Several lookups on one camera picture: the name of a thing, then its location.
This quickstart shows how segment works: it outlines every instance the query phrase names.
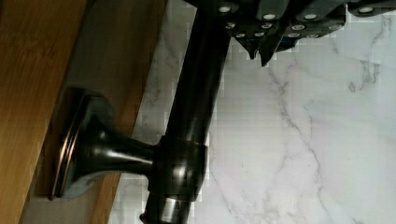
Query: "dark bronze door handle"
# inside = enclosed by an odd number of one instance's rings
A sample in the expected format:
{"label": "dark bronze door handle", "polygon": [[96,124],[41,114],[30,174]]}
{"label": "dark bronze door handle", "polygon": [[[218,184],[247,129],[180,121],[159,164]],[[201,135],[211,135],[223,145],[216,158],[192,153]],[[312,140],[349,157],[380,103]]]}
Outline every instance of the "dark bronze door handle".
{"label": "dark bronze door handle", "polygon": [[205,177],[205,140],[230,37],[197,13],[165,136],[150,146],[118,133],[98,93],[69,89],[69,121],[54,168],[54,197],[76,197],[91,177],[124,172],[148,178],[144,223],[186,223]]}

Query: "marble wall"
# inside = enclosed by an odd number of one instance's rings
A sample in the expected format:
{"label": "marble wall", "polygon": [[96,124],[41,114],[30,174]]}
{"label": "marble wall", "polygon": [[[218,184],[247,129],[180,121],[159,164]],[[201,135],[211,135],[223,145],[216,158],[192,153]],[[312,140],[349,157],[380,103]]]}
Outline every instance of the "marble wall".
{"label": "marble wall", "polygon": [[[169,1],[136,139],[165,132],[194,13]],[[264,68],[232,41],[190,224],[395,223],[395,15],[348,16]],[[109,224],[140,223],[147,184],[122,176]]]}

